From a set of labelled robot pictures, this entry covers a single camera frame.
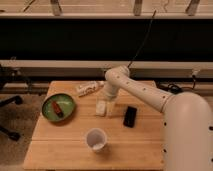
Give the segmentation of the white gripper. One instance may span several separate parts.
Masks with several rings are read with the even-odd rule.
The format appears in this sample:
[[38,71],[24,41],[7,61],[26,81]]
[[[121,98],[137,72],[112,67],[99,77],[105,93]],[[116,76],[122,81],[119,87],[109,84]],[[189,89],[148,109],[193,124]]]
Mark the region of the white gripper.
[[[103,96],[104,98],[109,101],[107,102],[107,116],[112,117],[114,108],[115,108],[115,99],[118,95],[118,88],[116,86],[113,86],[109,83],[106,83],[103,87]],[[97,99],[97,105],[98,106],[105,106],[106,102],[103,98],[98,98]]]

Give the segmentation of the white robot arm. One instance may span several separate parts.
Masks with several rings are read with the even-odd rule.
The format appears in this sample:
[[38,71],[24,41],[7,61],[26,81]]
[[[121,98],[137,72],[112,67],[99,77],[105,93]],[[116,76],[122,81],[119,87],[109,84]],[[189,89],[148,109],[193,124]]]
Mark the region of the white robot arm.
[[164,115],[164,171],[213,171],[213,110],[202,96],[140,83],[126,66],[109,69],[105,79],[104,100],[123,89]]

